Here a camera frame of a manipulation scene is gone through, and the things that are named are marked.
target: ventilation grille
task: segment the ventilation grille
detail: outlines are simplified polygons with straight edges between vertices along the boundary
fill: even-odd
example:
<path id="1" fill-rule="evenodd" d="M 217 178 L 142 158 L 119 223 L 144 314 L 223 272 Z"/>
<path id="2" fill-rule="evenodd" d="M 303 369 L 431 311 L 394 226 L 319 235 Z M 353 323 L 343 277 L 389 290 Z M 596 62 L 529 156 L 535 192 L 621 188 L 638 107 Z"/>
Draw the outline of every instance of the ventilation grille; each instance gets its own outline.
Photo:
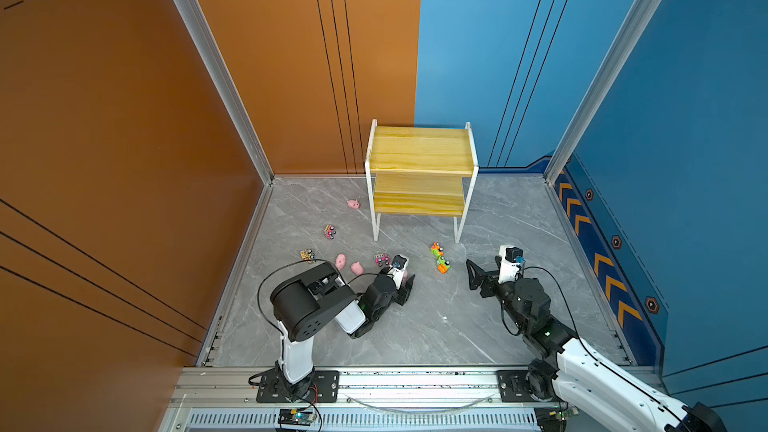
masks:
<path id="1" fill-rule="evenodd" d="M 200 426 L 209 425 L 269 425 L 271 427 L 276 418 L 277 415 L 273 410 L 269 413 L 259 413 L 243 409 L 194 409 L 187 427 L 200 428 Z"/>
<path id="2" fill-rule="evenodd" d="M 379 413 L 361 408 L 320 408 L 322 430 L 540 430 L 532 408 L 486 408 L 459 414 Z M 187 428 L 274 430 L 277 409 L 194 408 Z"/>

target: gray marble floor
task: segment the gray marble floor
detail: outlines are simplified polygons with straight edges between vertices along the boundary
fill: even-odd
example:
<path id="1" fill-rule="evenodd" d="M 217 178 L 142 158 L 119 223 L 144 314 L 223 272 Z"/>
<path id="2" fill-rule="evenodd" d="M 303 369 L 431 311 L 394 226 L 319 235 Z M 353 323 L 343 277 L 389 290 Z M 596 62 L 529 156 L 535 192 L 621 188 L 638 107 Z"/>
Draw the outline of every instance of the gray marble floor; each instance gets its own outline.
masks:
<path id="1" fill-rule="evenodd" d="M 359 199 L 360 209 L 349 208 L 349 198 Z M 299 260 L 303 248 L 331 261 L 345 254 L 348 264 L 341 273 L 348 280 L 354 276 L 353 262 L 377 272 L 372 256 L 379 252 L 410 257 L 408 270 L 416 274 L 406 305 L 393 304 L 365 336 L 351 340 L 335 322 L 321 330 L 315 336 L 316 365 L 527 364 L 534 356 L 520 338 L 504 330 L 498 302 L 468 290 L 465 260 L 493 269 L 501 244 L 523 248 L 526 264 L 544 267 L 557 277 L 582 337 L 620 363 L 618 340 L 596 302 L 603 299 L 593 295 L 557 213 L 541 177 L 480 175 L 461 244 L 453 241 L 450 218 L 419 216 L 382 216 L 379 241 L 374 242 L 364 178 L 277 179 L 225 324 L 216 365 L 274 364 L 280 340 L 258 312 L 256 290 L 267 274 Z M 326 224 L 336 226 L 332 241 L 322 233 Z M 429 251 L 435 241 L 451 261 L 446 274 L 437 271 Z M 261 301 L 270 319 L 272 289 L 309 267 L 299 264 L 266 281 Z M 554 282 L 543 272 L 539 277 L 552 297 L 552 312 L 570 324 Z M 372 279 L 361 277 L 351 286 L 361 292 Z"/>

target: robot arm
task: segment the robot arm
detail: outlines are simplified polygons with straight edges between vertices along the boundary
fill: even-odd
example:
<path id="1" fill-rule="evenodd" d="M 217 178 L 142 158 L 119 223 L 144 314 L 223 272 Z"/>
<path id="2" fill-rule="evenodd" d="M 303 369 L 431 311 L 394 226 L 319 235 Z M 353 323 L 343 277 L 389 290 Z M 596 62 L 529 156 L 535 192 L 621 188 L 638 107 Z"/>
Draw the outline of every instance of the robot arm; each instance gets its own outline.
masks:
<path id="1" fill-rule="evenodd" d="M 351 338 L 358 338 L 371 330 L 391 303 L 405 304 L 415 278 L 412 274 L 403 280 L 407 263 L 407 257 L 395 256 L 392 266 L 382 269 L 359 298 L 328 262 L 275 287 L 270 301 L 282 342 L 276 374 L 271 375 L 276 378 L 276 397 L 289 401 L 306 398 L 314 371 L 314 336 L 331 320 Z"/>
<path id="2" fill-rule="evenodd" d="M 467 260 L 469 288 L 496 297 L 538 356 L 528 366 L 533 396 L 567 401 L 615 432 L 726 432 L 712 409 L 689 408 L 649 387 L 557 320 L 541 283 L 522 276 L 523 250 L 503 245 L 499 254 L 495 272 Z"/>

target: yellow wooden shelf board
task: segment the yellow wooden shelf board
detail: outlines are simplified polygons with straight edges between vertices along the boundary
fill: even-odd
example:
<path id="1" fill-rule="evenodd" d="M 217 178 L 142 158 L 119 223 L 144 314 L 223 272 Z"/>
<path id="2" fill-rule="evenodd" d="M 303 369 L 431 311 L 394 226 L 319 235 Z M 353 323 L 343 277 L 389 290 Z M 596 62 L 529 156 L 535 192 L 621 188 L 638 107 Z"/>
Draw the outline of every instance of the yellow wooden shelf board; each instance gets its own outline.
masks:
<path id="1" fill-rule="evenodd" d="M 371 172 L 418 172 L 470 177 L 475 171 L 466 129 L 377 127 Z"/>
<path id="2" fill-rule="evenodd" d="M 385 194 L 464 197 L 462 178 L 449 175 L 379 172 L 374 189 Z"/>
<path id="3" fill-rule="evenodd" d="M 381 214 L 461 217 L 464 213 L 464 196 L 388 193 L 377 187 L 373 203 Z"/>

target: orange wall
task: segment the orange wall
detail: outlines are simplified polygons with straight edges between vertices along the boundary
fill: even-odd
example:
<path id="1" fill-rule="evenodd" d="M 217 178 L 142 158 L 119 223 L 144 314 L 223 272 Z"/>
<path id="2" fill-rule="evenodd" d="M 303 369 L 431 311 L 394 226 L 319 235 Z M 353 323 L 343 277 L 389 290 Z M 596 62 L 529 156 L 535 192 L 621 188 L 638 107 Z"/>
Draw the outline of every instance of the orange wall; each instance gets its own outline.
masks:
<path id="1" fill-rule="evenodd" d="M 261 183 L 172 0 L 18 1 L 0 0 L 0 428 L 152 430 Z"/>
<path id="2" fill-rule="evenodd" d="M 198 0 L 275 173 L 362 173 L 413 125 L 420 0 Z"/>

